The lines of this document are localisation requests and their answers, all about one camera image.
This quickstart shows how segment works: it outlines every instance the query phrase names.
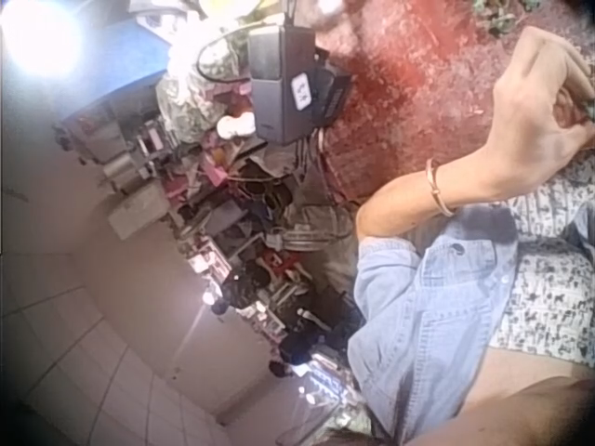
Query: dark hair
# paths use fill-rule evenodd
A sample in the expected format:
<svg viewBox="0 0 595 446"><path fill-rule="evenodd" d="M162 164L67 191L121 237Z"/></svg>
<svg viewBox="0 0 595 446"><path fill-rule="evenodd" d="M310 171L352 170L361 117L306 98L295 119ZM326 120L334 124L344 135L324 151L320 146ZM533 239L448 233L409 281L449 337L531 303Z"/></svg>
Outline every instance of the dark hair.
<svg viewBox="0 0 595 446"><path fill-rule="evenodd" d="M383 446L385 443L370 435L343 429L329 429L314 446Z"/></svg>
<svg viewBox="0 0 595 446"><path fill-rule="evenodd" d="M269 370L278 378L285 378L291 374L287 371L287 365L279 361L269 361Z"/></svg>
<svg viewBox="0 0 595 446"><path fill-rule="evenodd" d="M215 313L218 316L222 316L223 314L225 314L229 307L230 304L228 304L226 301L224 301L223 299L218 299L211 306L211 311L213 311L213 313Z"/></svg>

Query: light blue shirt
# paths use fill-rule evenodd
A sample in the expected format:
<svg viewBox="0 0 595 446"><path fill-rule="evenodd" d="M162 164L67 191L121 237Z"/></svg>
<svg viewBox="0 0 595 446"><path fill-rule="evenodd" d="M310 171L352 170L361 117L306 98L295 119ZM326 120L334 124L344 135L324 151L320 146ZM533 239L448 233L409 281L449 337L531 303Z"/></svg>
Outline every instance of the light blue shirt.
<svg viewBox="0 0 595 446"><path fill-rule="evenodd" d="M355 300L366 324L350 366L399 444L458 412L508 303L517 245L510 211L487 204L460 209L422 253L405 239L361 243Z"/></svg>

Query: patterned fabric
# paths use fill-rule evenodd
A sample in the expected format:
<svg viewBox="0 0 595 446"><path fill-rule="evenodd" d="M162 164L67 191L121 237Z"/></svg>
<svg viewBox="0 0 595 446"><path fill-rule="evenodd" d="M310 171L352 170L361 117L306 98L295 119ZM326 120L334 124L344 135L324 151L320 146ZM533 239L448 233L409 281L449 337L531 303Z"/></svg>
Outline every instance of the patterned fabric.
<svg viewBox="0 0 595 446"><path fill-rule="evenodd" d="M592 151L535 193L508 202L519 231L519 268L490 347L595 368L595 268L571 237L579 210L593 212L594 203ZM593 226L595 219L587 222Z"/></svg>

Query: bracelet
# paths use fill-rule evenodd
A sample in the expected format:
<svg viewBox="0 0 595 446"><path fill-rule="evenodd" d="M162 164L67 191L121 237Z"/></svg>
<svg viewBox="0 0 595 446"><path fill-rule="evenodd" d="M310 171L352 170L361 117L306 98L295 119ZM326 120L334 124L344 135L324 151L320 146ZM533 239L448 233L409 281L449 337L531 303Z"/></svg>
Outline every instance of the bracelet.
<svg viewBox="0 0 595 446"><path fill-rule="evenodd" d="M455 213L448 208L448 206L443 200L442 195L440 194L440 189L438 189L438 186L436 185L437 169L438 165L434 166L434 159L429 158L426 161L426 177L428 178L428 182L431 187L431 196L434 197L434 202L436 202L436 205L438 206L438 209L440 209L440 212L442 212L445 216L451 217L454 216Z"/></svg>

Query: white label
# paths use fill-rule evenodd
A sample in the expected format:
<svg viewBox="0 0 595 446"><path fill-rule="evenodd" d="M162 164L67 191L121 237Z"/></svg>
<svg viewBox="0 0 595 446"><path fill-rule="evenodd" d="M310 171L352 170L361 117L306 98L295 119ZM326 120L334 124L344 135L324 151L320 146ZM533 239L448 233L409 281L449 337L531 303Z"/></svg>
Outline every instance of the white label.
<svg viewBox="0 0 595 446"><path fill-rule="evenodd" d="M298 74L291 80L291 90L294 93L296 108L300 112L312 104L312 93L310 92L310 84L306 73Z"/></svg>

